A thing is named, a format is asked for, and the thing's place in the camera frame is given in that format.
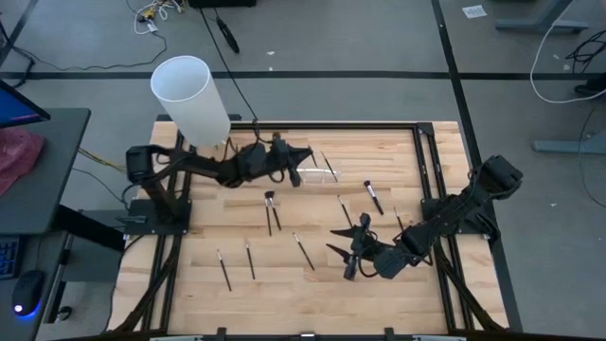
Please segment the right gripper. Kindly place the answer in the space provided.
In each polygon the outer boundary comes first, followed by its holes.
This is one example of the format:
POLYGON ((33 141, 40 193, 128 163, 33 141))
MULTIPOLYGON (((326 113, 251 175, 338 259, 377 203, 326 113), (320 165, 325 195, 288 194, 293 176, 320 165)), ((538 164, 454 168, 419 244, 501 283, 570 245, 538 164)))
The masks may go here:
POLYGON ((367 213, 362 213, 360 216, 360 223, 347 229, 332 230, 331 233, 340 237, 346 237, 352 239, 350 249, 351 253, 339 248, 335 245, 327 243, 327 247, 336 252, 346 263, 346 270, 344 273, 345 279, 354 279, 357 273, 357 268, 361 263, 361 251, 363 247, 364 238, 367 235, 370 226, 370 216, 367 213))

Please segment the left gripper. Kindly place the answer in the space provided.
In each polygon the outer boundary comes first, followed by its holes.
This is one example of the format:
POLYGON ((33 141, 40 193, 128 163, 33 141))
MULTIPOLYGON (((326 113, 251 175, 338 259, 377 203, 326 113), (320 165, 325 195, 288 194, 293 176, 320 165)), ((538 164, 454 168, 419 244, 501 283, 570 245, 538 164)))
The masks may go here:
POLYGON ((280 133, 273 133, 270 152, 276 171, 280 173, 279 180, 276 180, 271 173, 272 181, 275 183, 283 182, 285 179, 284 171, 287 171, 292 186, 298 188, 301 185, 301 177, 297 167, 310 155, 313 155, 313 149, 311 147, 293 147, 281 138, 280 133))

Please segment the black fan makeup brush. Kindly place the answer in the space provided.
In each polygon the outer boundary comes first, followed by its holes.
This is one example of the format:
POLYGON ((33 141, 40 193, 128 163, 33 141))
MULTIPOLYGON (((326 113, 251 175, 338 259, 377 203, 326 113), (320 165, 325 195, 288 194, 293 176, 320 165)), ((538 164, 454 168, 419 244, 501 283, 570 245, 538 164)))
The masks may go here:
POLYGON ((266 198, 266 197, 269 198, 269 201, 270 201, 270 212, 273 213, 274 220, 276 222, 277 228, 278 228, 279 231, 281 231, 282 230, 282 226, 281 226, 281 223, 280 223, 280 220, 279 220, 279 216, 278 216, 278 213, 277 213, 277 209, 276 209, 276 206, 275 206, 275 203, 274 203, 275 192, 273 190, 265 191, 264 192, 264 198, 266 198))

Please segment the clear acrylic organizer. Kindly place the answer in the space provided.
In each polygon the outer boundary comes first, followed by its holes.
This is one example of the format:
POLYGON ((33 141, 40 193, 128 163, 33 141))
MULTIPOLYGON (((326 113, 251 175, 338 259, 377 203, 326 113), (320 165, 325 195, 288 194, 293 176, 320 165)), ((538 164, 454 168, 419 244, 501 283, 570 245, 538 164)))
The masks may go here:
POLYGON ((305 185, 336 184, 341 179, 341 172, 338 170, 298 168, 297 171, 305 185))

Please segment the white shade wooden base lamp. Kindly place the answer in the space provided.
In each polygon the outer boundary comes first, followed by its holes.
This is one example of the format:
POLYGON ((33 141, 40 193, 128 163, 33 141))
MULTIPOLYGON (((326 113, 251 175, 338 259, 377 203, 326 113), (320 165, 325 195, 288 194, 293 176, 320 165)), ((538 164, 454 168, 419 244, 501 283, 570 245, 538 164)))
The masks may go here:
POLYGON ((231 120, 208 65, 183 55, 165 60, 152 72, 151 91, 192 146, 227 143, 231 120))

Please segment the black marker-shaped tool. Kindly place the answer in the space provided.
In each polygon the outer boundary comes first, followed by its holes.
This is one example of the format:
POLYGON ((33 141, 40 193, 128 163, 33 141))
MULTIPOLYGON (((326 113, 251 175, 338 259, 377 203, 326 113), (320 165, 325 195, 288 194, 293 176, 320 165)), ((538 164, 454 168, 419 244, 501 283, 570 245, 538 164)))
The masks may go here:
POLYGON ((232 49, 232 51, 236 54, 240 54, 241 50, 238 45, 238 42, 235 39, 231 30, 229 29, 228 25, 225 23, 225 21, 223 19, 221 19, 219 16, 217 16, 216 23, 217 23, 217 26, 218 26, 221 34, 223 35, 224 39, 226 40, 227 44, 232 49))

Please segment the black box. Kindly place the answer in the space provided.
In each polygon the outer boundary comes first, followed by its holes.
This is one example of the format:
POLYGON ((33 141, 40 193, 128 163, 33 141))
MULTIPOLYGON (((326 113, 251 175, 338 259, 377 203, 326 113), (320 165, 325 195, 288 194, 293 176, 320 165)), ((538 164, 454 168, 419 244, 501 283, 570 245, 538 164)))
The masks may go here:
POLYGON ((254 7, 258 0, 187 0, 192 8, 254 7))

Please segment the grey desk foot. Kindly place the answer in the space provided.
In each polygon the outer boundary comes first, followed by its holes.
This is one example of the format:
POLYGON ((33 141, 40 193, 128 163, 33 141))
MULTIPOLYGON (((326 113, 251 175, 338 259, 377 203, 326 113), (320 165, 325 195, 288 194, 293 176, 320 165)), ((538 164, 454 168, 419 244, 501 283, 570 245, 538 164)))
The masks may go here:
POLYGON ((562 18, 573 2, 574 0, 549 0, 544 11, 534 19, 500 19, 495 28, 526 33, 546 33, 552 29, 555 33, 579 34, 589 28, 585 22, 562 18))
POLYGON ((578 141, 535 140, 531 144, 538 153, 589 153, 606 155, 606 131, 589 137, 582 136, 578 141))

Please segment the black side desk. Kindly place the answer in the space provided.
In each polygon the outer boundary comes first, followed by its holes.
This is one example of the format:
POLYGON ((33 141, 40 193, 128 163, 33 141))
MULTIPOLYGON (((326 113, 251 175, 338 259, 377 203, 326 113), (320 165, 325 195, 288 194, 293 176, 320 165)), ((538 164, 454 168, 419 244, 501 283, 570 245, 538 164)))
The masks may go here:
POLYGON ((51 119, 27 125, 45 138, 36 165, 0 196, 0 237, 26 236, 21 243, 20 275, 33 269, 45 274, 37 309, 27 316, 14 313, 11 297, 17 278, 0 279, 0 341, 34 341, 48 304, 54 277, 69 233, 53 227, 62 194, 78 153, 91 111, 55 108, 51 119))

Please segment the pink cloth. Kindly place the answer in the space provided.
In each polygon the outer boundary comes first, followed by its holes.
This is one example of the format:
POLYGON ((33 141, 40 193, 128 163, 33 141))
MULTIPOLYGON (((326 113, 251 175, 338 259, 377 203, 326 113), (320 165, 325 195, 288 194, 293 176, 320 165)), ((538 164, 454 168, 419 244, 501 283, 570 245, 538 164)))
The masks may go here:
POLYGON ((0 196, 28 174, 45 144, 45 138, 24 128, 0 129, 0 196))

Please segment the computer monitor blue screen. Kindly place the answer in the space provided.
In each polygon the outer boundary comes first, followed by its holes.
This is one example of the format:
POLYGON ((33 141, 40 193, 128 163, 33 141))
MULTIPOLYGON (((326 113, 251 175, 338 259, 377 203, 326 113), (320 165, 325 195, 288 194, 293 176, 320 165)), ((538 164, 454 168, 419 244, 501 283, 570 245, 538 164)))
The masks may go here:
POLYGON ((0 129, 48 121, 51 115, 0 81, 0 129))

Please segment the black computer mouse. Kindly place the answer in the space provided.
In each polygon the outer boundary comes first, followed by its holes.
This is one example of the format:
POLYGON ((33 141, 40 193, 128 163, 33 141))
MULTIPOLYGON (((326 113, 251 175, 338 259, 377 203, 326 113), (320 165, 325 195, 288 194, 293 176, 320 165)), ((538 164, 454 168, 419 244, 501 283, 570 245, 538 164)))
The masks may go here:
POLYGON ((42 270, 30 270, 21 275, 11 295, 11 306, 17 316, 28 316, 33 314, 42 297, 45 272, 42 270))

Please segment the black keyboard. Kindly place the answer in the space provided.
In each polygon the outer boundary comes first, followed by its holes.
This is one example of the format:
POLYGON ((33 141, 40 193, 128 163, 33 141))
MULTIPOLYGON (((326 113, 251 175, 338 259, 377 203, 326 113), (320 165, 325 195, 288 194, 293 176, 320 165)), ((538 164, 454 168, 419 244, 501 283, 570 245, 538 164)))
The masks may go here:
POLYGON ((0 280, 14 278, 20 263, 19 236, 0 236, 0 280))

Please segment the black aluminium table frame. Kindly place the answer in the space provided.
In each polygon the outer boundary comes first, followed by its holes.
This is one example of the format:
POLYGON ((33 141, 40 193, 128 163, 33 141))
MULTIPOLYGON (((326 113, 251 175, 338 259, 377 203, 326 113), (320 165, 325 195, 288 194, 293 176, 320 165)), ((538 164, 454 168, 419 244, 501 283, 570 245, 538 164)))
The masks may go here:
POLYGON ((456 233, 442 236, 416 266, 394 278, 371 277, 370 261, 361 262, 353 280, 327 243, 346 251, 351 239, 331 233, 349 228, 340 195, 353 225, 362 213, 370 230, 391 244, 404 229, 428 218, 436 202, 457 195, 470 183, 471 169, 458 127, 453 122, 235 122, 222 147, 190 145, 171 121, 157 122, 149 145, 229 159, 243 147, 266 145, 273 133, 293 147, 314 151, 318 169, 336 184, 294 188, 288 177, 275 183, 265 176, 238 188, 193 174, 184 185, 180 171, 164 187, 177 196, 187 191, 191 212, 184 235, 135 235, 122 258, 112 316, 104 338, 114 341, 211 341, 219 327, 227 340, 293 340, 305 332, 316 341, 395 338, 502 340, 512 338, 491 253, 499 231, 490 203, 463 219, 456 233), (369 180, 383 207, 375 207, 364 181, 369 180), (264 192, 275 192, 282 230, 270 212, 268 234, 264 192), (307 264, 292 233, 304 245, 307 264), (251 277, 245 243, 249 242, 256 280, 251 277), (228 291, 217 258, 220 249, 231 282, 228 291))

